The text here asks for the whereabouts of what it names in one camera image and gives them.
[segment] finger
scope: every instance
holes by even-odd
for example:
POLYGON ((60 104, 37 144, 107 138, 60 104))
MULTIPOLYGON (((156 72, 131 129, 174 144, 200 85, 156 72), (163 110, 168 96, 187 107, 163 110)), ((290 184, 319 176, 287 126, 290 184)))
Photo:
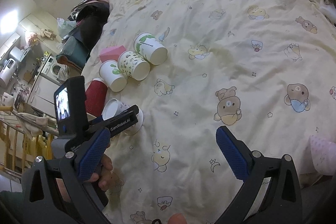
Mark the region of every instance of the finger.
POLYGON ((101 171, 101 178, 98 182, 98 186, 103 191, 107 191, 112 183, 112 175, 109 170, 107 170, 105 167, 103 167, 101 171))
POLYGON ((187 220, 182 214, 175 214, 169 218, 168 224, 187 224, 187 220))
POLYGON ((99 175, 97 173, 92 173, 91 178, 85 182, 95 182, 99 179, 99 175))
POLYGON ((104 154, 100 161, 101 161, 102 165, 103 165, 107 170, 110 170, 110 171, 113 170, 112 161, 111 161, 111 159, 110 159, 108 156, 106 156, 106 155, 104 154))

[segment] display screen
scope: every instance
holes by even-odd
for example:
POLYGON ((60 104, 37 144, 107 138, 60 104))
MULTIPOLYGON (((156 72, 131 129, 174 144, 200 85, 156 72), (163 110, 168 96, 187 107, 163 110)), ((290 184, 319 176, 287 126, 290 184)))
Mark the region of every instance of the display screen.
POLYGON ((63 120, 70 117, 68 89, 62 89, 56 95, 56 107, 58 120, 63 120))

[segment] light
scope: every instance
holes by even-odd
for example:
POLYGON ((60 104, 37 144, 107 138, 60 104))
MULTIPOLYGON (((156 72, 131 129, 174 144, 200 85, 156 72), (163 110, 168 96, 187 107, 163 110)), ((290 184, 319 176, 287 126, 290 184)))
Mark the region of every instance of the light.
POLYGON ((17 11, 11 11, 0 22, 1 33, 14 32, 18 24, 17 11))

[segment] blanket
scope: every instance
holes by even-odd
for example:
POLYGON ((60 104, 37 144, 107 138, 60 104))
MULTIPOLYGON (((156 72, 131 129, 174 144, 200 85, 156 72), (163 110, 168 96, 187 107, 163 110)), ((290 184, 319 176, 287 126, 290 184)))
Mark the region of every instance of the blanket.
POLYGON ((292 156, 314 171, 311 134, 335 141, 336 30, 321 0, 110 0, 111 14, 82 75, 99 77, 99 53, 153 34, 168 58, 117 98, 144 113, 134 136, 106 151, 115 184, 104 213, 112 223, 151 223, 181 212, 214 222, 242 182, 215 140, 227 125, 251 150, 292 156))

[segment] pink sponge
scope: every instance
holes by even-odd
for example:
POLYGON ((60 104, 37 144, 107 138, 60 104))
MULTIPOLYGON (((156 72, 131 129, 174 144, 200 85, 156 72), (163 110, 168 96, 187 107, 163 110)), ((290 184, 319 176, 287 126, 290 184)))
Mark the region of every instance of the pink sponge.
POLYGON ((118 61, 119 56, 121 56, 121 54, 125 51, 127 50, 124 46, 108 47, 100 52, 99 58, 102 61, 102 63, 108 60, 118 61))

